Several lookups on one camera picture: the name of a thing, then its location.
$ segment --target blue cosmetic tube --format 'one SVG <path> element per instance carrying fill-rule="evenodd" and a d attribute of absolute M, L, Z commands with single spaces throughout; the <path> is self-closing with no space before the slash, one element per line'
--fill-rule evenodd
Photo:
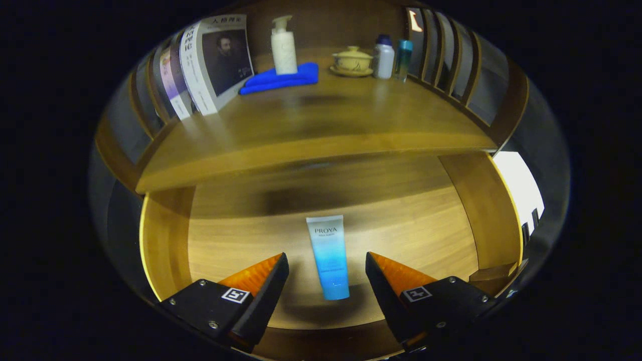
<path fill-rule="evenodd" d="M 335 300 L 350 297 L 343 215 L 308 217 L 306 221 L 324 298 Z"/>

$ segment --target wooden shelf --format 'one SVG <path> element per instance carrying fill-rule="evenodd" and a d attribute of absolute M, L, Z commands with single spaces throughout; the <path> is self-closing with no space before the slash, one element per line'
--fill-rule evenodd
<path fill-rule="evenodd" d="M 339 301 L 323 298 L 305 222 L 328 215 L 344 216 L 351 296 Z M 493 286 L 507 286 L 497 269 L 510 264 L 510 275 L 522 257 L 514 203 L 483 152 L 371 155 L 217 175 L 148 193 L 140 238 L 159 300 L 285 252 L 290 276 L 254 355 L 288 360 L 298 353 L 278 345 L 294 343 L 299 352 L 340 344 L 368 359 L 401 349 L 365 275 L 367 251 L 437 279 L 483 275 Z M 375 339 L 376 350 L 368 346 Z"/>
<path fill-rule="evenodd" d="M 326 301 L 307 216 L 343 215 L 350 298 Z M 192 279 L 221 280 L 280 252 L 290 277 L 270 327 L 319 330 L 383 320 L 365 275 L 367 251 L 421 272 L 468 280 L 478 270 L 468 219 L 439 159 L 377 157 L 196 187 L 187 242 Z"/>
<path fill-rule="evenodd" d="M 218 114 L 197 114 L 176 125 L 136 191 L 331 157 L 497 149 L 466 115 L 419 84 L 332 75 L 327 65 L 333 51 L 301 51 L 299 62 L 319 60 L 318 84 L 237 96 Z M 257 58 L 257 69 L 266 68 L 266 57 Z"/>

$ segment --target white bottle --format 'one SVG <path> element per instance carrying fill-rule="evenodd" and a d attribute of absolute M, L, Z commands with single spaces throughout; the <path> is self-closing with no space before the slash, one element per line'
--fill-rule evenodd
<path fill-rule="evenodd" d="M 392 48 L 392 40 L 388 35 L 379 35 L 372 56 L 372 69 L 374 70 L 372 76 L 379 79 L 390 79 L 395 62 L 395 50 Z"/>
<path fill-rule="evenodd" d="M 294 34 L 291 31 L 285 31 L 288 20 L 292 15 L 286 15 L 274 19 L 274 29 L 272 29 L 272 56 L 274 58 L 274 68 L 277 75 L 296 74 L 297 54 L 294 50 Z"/>

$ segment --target book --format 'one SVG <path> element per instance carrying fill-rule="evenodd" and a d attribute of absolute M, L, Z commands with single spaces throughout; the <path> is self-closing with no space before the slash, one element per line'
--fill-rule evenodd
<path fill-rule="evenodd" d="M 192 101 L 183 70 L 180 66 L 180 40 L 182 33 L 176 34 L 170 45 L 160 54 L 160 77 L 172 108 L 180 120 L 189 118 L 196 107 Z"/>
<path fill-rule="evenodd" d="M 254 75 L 246 15 L 208 17 L 188 27 L 180 45 L 187 89 L 204 116 L 217 113 Z"/>
<path fill-rule="evenodd" d="M 168 113 L 168 117 L 171 119 L 176 116 L 176 112 L 174 110 L 174 106 L 172 106 L 171 101 L 169 100 L 167 92 L 165 91 L 161 75 L 161 55 L 169 48 L 170 45 L 171 38 L 165 40 L 154 52 L 154 58 L 152 60 L 152 86 L 154 86 L 155 90 L 158 92 L 160 98 L 159 101 L 162 103 L 161 106 L 165 108 Z"/>

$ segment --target lid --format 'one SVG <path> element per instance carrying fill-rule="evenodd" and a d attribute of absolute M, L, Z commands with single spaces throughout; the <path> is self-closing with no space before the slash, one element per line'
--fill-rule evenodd
<path fill-rule="evenodd" d="M 372 59 L 372 56 L 358 50 L 359 50 L 358 46 L 349 46 L 348 51 L 342 51 L 341 53 L 335 53 L 333 55 L 335 57 L 340 57 L 340 58 L 347 57 L 347 58 L 357 58 L 357 59 Z"/>
<path fill-rule="evenodd" d="M 399 39 L 399 49 L 405 49 L 412 51 L 412 41 Z"/>
<path fill-rule="evenodd" d="M 323 297 L 329 301 L 350 297 L 350 289 L 346 284 L 323 287 Z"/>
<path fill-rule="evenodd" d="M 285 28 L 288 25 L 288 21 L 292 19 L 292 15 L 285 15 L 285 16 L 280 16 L 272 22 L 274 23 L 274 29 L 272 29 L 272 33 L 284 33 Z"/>
<path fill-rule="evenodd" d="M 392 46 L 392 40 L 390 40 L 390 36 L 388 34 L 379 34 L 377 37 L 377 44 Z"/>

